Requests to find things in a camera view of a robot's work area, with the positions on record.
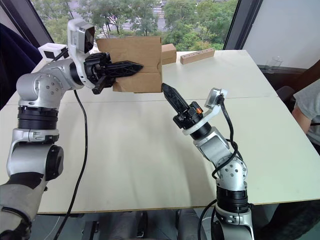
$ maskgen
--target white wall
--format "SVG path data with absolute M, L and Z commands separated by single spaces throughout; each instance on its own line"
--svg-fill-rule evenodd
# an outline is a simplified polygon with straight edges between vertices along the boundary
M 0 23 L 5 25 L 6 27 L 10 28 L 12 31 L 16 32 L 21 36 L 15 25 L 11 22 L 10 18 L 7 16 L 6 12 L 0 6 Z
M 263 0 L 243 49 L 258 65 L 308 69 L 320 59 L 320 0 Z

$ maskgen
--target wooden block with holes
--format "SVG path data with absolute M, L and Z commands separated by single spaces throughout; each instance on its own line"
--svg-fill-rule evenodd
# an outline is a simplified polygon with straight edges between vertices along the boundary
M 180 63 L 182 64 L 193 63 L 195 61 L 213 57 L 214 54 L 215 54 L 215 50 L 213 48 L 208 48 L 205 50 L 188 53 L 180 57 Z

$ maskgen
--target gray shirt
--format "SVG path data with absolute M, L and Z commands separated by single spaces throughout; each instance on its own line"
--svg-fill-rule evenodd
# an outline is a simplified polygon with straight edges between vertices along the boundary
M 311 123 L 320 123 L 320 79 L 293 96 L 296 105 Z M 306 135 L 312 143 L 320 145 L 320 125 L 311 126 Z

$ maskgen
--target orange light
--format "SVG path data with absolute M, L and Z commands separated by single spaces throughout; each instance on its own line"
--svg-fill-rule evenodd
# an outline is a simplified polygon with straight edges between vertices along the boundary
M 197 114 L 202 114 L 202 112 L 203 112 L 203 110 L 200 107 L 196 109 Z

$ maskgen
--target cardboard box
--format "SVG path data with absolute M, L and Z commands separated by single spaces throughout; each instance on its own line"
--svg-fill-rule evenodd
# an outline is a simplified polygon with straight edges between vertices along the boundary
M 177 59 L 177 49 L 172 43 L 162 45 L 161 56 L 162 56 L 162 65 L 175 63 Z
M 110 53 L 113 63 L 131 61 L 143 65 L 138 73 L 117 78 L 113 84 L 113 91 L 162 92 L 161 38 L 159 36 L 98 39 L 97 45 L 101 52 Z

